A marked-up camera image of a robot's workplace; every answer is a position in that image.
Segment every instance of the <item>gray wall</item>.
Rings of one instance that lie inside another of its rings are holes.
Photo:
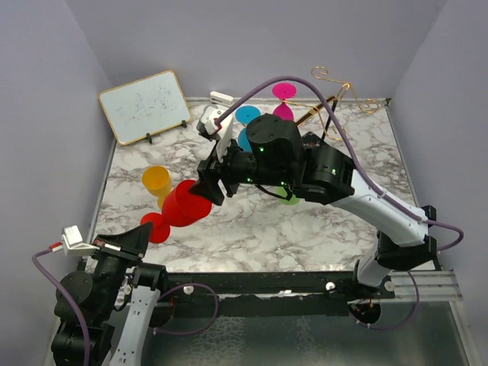
[[[325,65],[362,97],[390,97],[445,0],[66,2],[115,85],[173,69],[186,96],[241,96]]]
[[[97,93],[111,84],[63,0],[0,5],[0,363],[42,364],[54,287],[31,263],[62,226],[87,232],[111,132]],[[63,254],[42,262],[58,277]]]
[[[488,364],[488,2],[448,0],[393,97],[391,112],[422,204],[464,229],[442,254],[454,268]],[[439,231],[441,243],[454,235]]]

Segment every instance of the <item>red plastic cup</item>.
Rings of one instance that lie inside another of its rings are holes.
[[[140,224],[152,223],[151,236],[149,241],[154,244],[161,244],[169,238],[171,228],[168,223],[162,218],[162,215],[157,212],[150,212],[140,219]]]
[[[190,193],[195,181],[188,179],[176,186],[162,205],[162,217],[171,226],[188,226],[208,216],[212,203],[203,197]]]

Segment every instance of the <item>marble tabletop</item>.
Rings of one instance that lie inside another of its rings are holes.
[[[190,103],[194,120],[153,137],[116,146],[96,220],[95,235],[122,233],[139,225],[143,215],[158,211],[156,198],[141,177],[151,165],[163,165],[173,187],[197,178],[197,165],[213,144],[198,136],[196,121],[204,102]],[[277,103],[254,104],[272,113]],[[308,108],[292,108],[295,118]],[[395,142],[387,112],[365,114],[355,104],[340,104],[336,114],[345,126],[361,164],[380,185],[413,204],[413,194]],[[233,135],[243,126],[236,120]],[[315,116],[300,126],[303,133],[322,133]],[[346,152],[341,141],[327,142]],[[347,271],[375,243],[375,228],[354,215],[330,206],[300,202],[281,204],[254,186],[241,185],[233,198],[187,227],[172,227],[163,244],[149,244],[145,262],[168,271]]]

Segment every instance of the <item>whiteboard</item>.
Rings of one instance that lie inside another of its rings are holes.
[[[120,145],[145,139],[191,119],[173,71],[164,71],[98,95]]]

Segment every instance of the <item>table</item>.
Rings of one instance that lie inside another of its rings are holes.
[[[205,105],[207,102],[190,103],[194,120],[188,128],[161,133],[153,137],[152,145],[140,141],[115,147],[95,234],[125,232],[138,226],[144,214],[159,210],[156,198],[141,182],[143,172],[151,165],[165,166],[173,186],[184,179],[197,178],[197,164],[213,147],[198,136],[195,128]],[[272,113],[278,103],[253,105],[264,114]],[[309,108],[292,109],[297,119]],[[375,114],[365,114],[355,104],[340,104],[336,114],[366,172],[378,184],[413,204],[386,109],[381,107]],[[242,128],[235,120],[235,138]],[[319,118],[314,116],[300,130],[320,136]],[[327,142],[346,152],[343,142]],[[208,217],[191,226],[173,227],[166,242],[150,244],[144,261],[178,272],[351,271],[375,243],[375,233],[375,228],[346,211],[304,201],[287,206],[254,186],[242,185],[236,196],[226,198],[221,207],[214,206]],[[433,265],[422,268],[433,269]]]

